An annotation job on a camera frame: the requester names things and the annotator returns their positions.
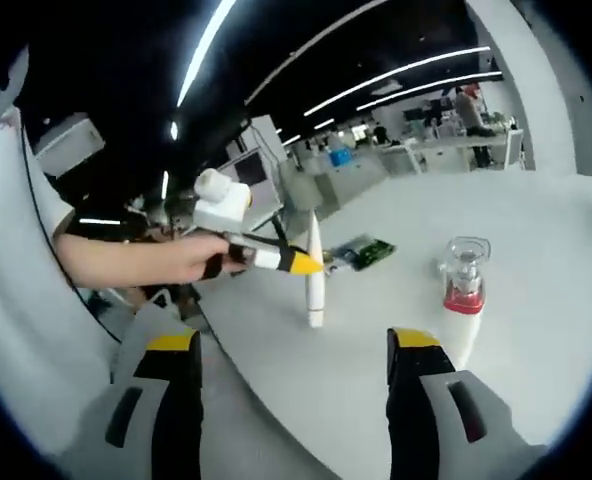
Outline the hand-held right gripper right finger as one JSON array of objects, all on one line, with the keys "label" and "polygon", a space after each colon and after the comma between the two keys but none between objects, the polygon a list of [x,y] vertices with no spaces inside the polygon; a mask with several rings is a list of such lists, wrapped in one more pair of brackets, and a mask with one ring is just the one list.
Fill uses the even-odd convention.
[{"label": "hand-held right gripper right finger", "polygon": [[426,332],[388,329],[387,385],[393,479],[522,479],[541,457],[510,407]]}]

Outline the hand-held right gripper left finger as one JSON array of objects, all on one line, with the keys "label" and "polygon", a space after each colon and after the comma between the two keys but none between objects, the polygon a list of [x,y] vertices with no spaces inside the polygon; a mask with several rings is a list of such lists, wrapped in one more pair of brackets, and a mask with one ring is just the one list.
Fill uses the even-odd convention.
[{"label": "hand-held right gripper left finger", "polygon": [[148,341],[91,423],[88,477],[200,479],[202,386],[199,332]]}]

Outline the person's left hand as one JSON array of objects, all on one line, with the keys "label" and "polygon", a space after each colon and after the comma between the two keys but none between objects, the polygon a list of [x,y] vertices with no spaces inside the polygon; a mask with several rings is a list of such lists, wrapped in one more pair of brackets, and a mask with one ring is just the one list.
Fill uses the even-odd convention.
[{"label": "person's left hand", "polygon": [[170,276],[171,281],[183,284],[209,280],[223,273],[247,269],[229,256],[230,243],[213,234],[197,234],[178,241],[179,255]]}]

